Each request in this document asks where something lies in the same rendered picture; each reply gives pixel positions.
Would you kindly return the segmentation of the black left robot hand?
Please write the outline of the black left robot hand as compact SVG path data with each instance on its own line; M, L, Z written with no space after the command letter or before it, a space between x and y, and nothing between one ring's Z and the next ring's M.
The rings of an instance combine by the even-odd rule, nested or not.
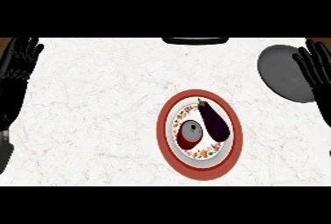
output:
M4 49L0 59L0 131L7 130L17 118L42 49L38 38L11 38Z

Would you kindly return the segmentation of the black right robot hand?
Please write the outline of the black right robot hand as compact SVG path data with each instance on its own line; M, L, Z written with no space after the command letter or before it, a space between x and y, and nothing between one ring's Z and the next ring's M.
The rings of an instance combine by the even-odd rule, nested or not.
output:
M308 39L292 59L311 88L316 105L325 123L331 127L331 52L320 41Z

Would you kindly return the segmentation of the dark purple eggplant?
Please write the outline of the dark purple eggplant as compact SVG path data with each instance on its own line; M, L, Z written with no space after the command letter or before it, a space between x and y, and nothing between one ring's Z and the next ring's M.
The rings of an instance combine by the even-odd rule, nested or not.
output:
M214 111L212 107L209 106L208 102L202 100L198 100L198 102L201 119L209 137L215 142L223 142L230 135L227 124L217 112Z

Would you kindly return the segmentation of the white floral plate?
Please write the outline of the white floral plate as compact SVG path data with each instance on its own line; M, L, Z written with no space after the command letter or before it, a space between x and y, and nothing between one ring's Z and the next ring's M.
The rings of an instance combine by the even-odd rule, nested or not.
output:
M223 142L212 140L198 110L199 102L206 102L223 119L230 135ZM175 158L193 168L211 168L227 157L233 145L233 125L221 106L209 99L187 97L170 107L165 122L165 138Z

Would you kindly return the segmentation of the black appliance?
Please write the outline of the black appliance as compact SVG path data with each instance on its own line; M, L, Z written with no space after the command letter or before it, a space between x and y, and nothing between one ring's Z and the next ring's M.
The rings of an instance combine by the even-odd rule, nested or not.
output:
M174 45L215 45L227 42L229 38L161 38L167 44Z

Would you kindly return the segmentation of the red round placemat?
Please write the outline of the red round placemat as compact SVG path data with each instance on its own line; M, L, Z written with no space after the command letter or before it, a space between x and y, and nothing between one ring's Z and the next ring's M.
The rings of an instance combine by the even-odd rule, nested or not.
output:
M233 168L243 133L233 108L214 93L190 89L165 102L156 123L159 151L187 178L217 179Z

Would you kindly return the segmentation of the red can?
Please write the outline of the red can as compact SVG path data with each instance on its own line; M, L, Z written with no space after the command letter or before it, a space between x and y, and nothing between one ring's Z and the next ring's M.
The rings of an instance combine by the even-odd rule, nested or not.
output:
M177 132L177 145L183 150L190 150L202 140L202 126L193 120L187 120L181 123Z

